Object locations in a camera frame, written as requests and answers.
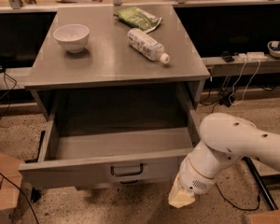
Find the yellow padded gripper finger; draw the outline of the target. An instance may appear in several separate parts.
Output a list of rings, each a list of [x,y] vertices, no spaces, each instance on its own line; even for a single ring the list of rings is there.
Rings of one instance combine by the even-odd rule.
[[[190,185],[186,183],[181,174],[177,174],[168,196],[168,204],[175,208],[181,208],[194,202],[194,191],[190,189]]]

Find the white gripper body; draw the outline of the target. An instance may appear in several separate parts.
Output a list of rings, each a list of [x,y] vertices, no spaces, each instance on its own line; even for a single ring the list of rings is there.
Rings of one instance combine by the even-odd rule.
[[[188,157],[181,162],[178,173],[181,186],[195,194],[205,194],[216,184],[214,178],[207,178],[199,174]]]

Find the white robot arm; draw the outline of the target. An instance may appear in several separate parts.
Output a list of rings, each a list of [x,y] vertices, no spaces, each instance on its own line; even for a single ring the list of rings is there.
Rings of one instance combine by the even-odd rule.
[[[260,130],[249,120],[225,113],[206,116],[200,142],[182,160],[168,203],[181,208],[216,184],[216,176],[242,157],[257,159],[280,172],[280,134]]]

